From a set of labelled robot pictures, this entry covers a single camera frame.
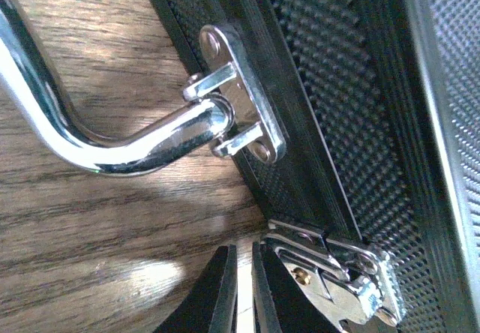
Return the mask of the black poker set case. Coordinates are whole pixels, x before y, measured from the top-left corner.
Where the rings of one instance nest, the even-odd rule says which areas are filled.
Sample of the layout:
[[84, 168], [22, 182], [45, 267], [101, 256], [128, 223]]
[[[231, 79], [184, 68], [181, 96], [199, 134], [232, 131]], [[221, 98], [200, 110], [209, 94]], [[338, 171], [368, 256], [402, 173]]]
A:
[[479, 330], [479, 0], [150, 0], [185, 105], [87, 129], [16, 0], [1, 86], [59, 157], [152, 173], [231, 157], [268, 245], [336, 332]]

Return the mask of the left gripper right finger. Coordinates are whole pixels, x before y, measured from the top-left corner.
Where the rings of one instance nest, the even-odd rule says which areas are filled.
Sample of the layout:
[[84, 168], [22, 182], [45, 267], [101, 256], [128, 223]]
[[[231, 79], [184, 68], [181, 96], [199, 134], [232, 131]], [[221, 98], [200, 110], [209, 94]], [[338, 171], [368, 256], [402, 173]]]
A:
[[275, 252], [255, 241], [252, 246], [255, 332], [336, 332], [305, 297]]

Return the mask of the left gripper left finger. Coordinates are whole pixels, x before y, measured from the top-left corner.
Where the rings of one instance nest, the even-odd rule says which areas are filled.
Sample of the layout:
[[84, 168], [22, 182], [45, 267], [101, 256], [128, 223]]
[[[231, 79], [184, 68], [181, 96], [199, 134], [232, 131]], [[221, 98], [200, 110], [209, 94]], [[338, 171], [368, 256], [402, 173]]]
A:
[[236, 246], [220, 246], [182, 303], [156, 332], [235, 332], [238, 307]]

